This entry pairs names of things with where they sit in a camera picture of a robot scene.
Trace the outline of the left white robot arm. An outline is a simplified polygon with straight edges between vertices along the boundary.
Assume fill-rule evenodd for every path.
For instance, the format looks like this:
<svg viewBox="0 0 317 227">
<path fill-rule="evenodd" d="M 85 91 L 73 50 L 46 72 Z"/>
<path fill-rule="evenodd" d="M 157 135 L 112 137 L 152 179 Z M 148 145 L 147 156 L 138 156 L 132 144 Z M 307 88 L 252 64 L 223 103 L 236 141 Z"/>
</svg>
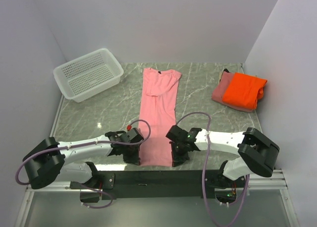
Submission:
<svg viewBox="0 0 317 227">
<path fill-rule="evenodd" d="M 27 184 L 32 189 L 41 189 L 54 181 L 72 181 L 94 188 L 100 181 L 99 172 L 88 158 L 122 156 L 125 163 L 139 164 L 139 149 L 145 140 L 137 128 L 72 142 L 46 138 L 23 158 Z"/>
</svg>

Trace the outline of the black base beam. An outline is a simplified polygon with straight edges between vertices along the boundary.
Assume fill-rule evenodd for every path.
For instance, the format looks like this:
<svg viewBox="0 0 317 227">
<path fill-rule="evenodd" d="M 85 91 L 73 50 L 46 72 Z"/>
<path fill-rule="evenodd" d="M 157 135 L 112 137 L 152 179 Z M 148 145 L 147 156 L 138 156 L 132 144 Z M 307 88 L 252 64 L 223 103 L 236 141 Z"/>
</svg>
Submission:
<svg viewBox="0 0 317 227">
<path fill-rule="evenodd" d="M 156 197 L 203 197 L 202 182 L 205 182 L 206 197 L 215 198 L 216 189 L 243 188 L 245 177 L 232 181 L 217 170 L 207 170 L 202 178 L 201 170 L 139 170 L 98 171 L 92 183 L 86 186 L 104 191 L 117 198 Z"/>
</svg>

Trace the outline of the aluminium frame rail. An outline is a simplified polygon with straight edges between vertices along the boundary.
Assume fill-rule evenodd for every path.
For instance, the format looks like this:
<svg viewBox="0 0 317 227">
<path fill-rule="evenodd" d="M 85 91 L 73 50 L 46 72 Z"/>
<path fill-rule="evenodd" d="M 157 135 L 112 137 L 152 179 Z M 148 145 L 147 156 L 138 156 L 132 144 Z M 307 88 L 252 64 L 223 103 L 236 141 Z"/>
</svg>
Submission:
<svg viewBox="0 0 317 227">
<path fill-rule="evenodd" d="M 95 137 L 121 129 L 139 117 L 140 101 L 127 99 L 81 103 L 62 100 L 51 133 L 61 140 Z M 251 176 L 244 201 L 226 207 L 202 198 L 123 198 L 108 208 L 90 210 L 79 203 L 78 191 L 56 184 L 44 191 L 27 190 L 18 227 L 211 227 L 212 219 L 236 227 L 296 227 L 298 222 L 282 170 L 271 178 Z"/>
</svg>

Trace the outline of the folded orange t shirt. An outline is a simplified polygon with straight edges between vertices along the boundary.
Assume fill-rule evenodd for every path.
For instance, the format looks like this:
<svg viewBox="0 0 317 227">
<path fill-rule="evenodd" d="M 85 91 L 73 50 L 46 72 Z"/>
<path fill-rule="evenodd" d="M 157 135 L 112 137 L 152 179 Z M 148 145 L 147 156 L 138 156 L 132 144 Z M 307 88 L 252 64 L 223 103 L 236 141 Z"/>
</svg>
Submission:
<svg viewBox="0 0 317 227">
<path fill-rule="evenodd" d="M 261 100 L 264 96 L 266 84 L 266 79 L 235 73 L 222 96 L 222 101 L 229 105 L 255 110 L 258 100 Z"/>
</svg>

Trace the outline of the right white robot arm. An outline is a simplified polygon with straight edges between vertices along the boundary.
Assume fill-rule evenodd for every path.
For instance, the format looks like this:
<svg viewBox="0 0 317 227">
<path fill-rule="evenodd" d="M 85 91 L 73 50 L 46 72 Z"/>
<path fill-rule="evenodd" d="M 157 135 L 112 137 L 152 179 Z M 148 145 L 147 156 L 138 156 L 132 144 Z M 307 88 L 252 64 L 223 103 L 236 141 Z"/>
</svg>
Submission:
<svg viewBox="0 0 317 227">
<path fill-rule="evenodd" d="M 212 187 L 225 189 L 233 182 L 249 175 L 271 177 L 280 148 L 256 128 L 245 132 L 215 132 L 201 128 L 186 131 L 177 125 L 166 135 L 172 149 L 172 165 L 178 166 L 189 160 L 189 152 L 216 150 L 237 156 L 224 161 L 219 170 L 206 177 Z"/>
</svg>

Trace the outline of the folded dusty pink t shirt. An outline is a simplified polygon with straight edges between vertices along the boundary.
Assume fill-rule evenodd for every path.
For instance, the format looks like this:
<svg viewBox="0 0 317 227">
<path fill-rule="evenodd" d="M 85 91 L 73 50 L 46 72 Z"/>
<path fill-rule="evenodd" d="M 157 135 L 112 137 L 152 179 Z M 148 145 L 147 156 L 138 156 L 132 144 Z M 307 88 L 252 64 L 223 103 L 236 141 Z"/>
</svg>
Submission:
<svg viewBox="0 0 317 227">
<path fill-rule="evenodd" d="M 234 73 L 229 72 L 228 69 L 224 69 L 223 72 L 220 73 L 219 75 L 219 82 L 216 88 L 213 90 L 211 99 L 215 102 L 218 102 L 222 105 L 228 106 L 232 109 L 242 111 L 242 112 L 247 112 L 250 113 L 253 110 L 247 109 L 247 108 L 242 108 L 234 105 L 230 105 L 228 103 L 225 103 L 222 101 L 222 97 L 224 93 L 226 92 L 231 80 L 233 79 Z"/>
</svg>

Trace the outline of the white plastic basket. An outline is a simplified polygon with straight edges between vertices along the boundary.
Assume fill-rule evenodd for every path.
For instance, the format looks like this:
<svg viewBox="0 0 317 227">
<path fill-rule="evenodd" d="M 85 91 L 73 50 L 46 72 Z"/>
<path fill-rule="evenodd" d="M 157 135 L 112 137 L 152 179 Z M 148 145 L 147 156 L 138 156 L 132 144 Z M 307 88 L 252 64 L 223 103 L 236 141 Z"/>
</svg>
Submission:
<svg viewBox="0 0 317 227">
<path fill-rule="evenodd" d="M 121 64 L 105 48 L 71 60 L 53 70 L 63 96 L 77 103 L 117 85 L 123 74 Z"/>
</svg>

